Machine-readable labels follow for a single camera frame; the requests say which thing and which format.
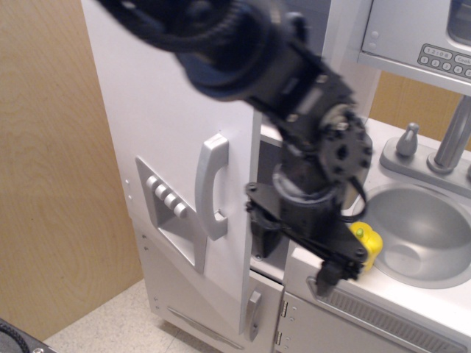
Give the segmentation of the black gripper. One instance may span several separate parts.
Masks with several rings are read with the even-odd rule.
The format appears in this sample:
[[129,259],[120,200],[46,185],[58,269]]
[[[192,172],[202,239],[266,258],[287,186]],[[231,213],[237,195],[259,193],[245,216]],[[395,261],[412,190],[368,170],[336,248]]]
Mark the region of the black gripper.
[[316,275],[318,297],[329,297],[340,280],[357,280],[367,251],[347,227],[352,219],[341,214],[342,188],[307,194],[251,182],[246,193],[254,256],[269,257],[285,236],[324,260]]

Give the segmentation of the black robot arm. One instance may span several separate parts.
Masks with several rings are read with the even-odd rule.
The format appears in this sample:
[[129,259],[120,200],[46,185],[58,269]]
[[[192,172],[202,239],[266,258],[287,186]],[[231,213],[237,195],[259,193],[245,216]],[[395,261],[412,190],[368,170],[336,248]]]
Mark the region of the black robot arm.
[[270,185],[250,183],[252,234],[269,254],[285,235],[322,259],[316,294],[357,279],[366,248],[341,212],[372,159],[350,88],[306,46],[304,18],[280,1],[103,1],[139,40],[177,56],[190,83],[219,101],[245,101],[280,133]]

